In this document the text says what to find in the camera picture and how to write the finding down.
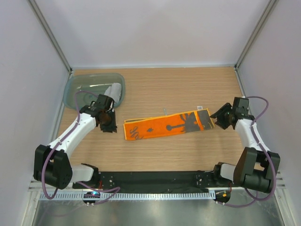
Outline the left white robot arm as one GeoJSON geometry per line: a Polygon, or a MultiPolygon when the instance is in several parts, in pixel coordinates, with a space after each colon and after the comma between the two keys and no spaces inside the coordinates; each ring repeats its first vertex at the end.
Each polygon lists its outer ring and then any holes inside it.
{"type": "Polygon", "coordinates": [[[43,186],[63,190],[69,183],[83,182],[89,188],[100,183],[98,168],[86,163],[72,166],[70,158],[82,139],[94,128],[102,132],[117,131],[113,98],[99,94],[97,100],[82,108],[77,117],[57,139],[35,150],[33,177],[43,186]]]}

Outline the grey orange towel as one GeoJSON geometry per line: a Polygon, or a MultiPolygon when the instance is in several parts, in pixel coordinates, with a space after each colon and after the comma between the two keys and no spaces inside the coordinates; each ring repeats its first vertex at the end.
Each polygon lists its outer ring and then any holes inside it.
{"type": "Polygon", "coordinates": [[[175,113],[158,117],[125,120],[125,140],[175,136],[214,128],[208,109],[175,113]]]}

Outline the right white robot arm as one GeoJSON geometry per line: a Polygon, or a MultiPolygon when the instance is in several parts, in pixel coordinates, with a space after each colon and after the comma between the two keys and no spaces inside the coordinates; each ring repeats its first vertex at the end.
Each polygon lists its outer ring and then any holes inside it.
{"type": "Polygon", "coordinates": [[[232,127],[239,135],[243,151],[236,165],[219,162],[214,167],[212,182],[223,186],[228,181],[245,189],[272,194],[280,156],[271,152],[257,130],[257,118],[249,113],[249,99],[235,97],[211,115],[222,129],[232,127]]]}

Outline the grey panda towel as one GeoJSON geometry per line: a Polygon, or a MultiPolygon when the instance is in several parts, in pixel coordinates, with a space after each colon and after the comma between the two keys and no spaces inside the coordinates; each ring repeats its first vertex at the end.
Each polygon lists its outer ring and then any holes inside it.
{"type": "Polygon", "coordinates": [[[113,83],[106,89],[104,95],[111,97],[117,103],[120,100],[121,91],[122,85],[120,83],[113,83]]]}

